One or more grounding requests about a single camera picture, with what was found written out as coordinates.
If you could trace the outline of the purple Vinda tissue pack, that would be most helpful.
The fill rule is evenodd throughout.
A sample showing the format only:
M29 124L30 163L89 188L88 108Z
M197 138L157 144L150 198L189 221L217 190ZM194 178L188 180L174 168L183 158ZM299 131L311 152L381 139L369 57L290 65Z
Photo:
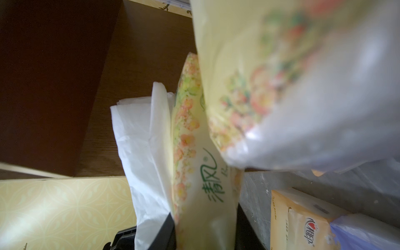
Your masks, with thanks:
M398 250L400 230L363 214L341 216L330 223L343 250Z

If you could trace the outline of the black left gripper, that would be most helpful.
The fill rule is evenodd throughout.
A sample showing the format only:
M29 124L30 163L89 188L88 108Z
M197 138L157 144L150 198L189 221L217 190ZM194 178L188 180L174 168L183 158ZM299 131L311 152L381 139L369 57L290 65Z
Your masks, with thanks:
M117 232L112 242L104 245L103 250L134 250L134 240L137 227L128 228Z

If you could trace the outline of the white floral tissue pack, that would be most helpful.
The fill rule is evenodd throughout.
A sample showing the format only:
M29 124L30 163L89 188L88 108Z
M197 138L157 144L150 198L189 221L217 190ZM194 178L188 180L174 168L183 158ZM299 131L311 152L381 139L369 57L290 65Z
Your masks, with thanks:
M149 250L171 218L178 250L233 250L243 172L209 137L201 71L186 57L176 93L120 100L111 120L136 213L134 247Z

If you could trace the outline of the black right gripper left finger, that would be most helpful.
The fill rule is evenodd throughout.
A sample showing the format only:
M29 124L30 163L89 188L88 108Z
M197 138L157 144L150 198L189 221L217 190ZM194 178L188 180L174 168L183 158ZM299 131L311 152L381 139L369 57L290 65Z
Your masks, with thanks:
M176 250L175 223L169 214L148 250Z

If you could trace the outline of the orange cream tissue pack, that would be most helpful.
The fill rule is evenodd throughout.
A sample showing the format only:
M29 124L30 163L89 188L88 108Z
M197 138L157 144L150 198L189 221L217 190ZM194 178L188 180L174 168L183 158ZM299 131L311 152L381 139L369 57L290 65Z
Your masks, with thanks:
M348 212L295 189L271 192L272 250L340 250L330 223Z

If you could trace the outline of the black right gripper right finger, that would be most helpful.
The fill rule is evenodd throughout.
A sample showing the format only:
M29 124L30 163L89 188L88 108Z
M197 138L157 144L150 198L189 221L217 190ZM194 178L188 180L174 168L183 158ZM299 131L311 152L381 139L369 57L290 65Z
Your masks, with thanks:
M265 250L241 205L238 205L235 250Z

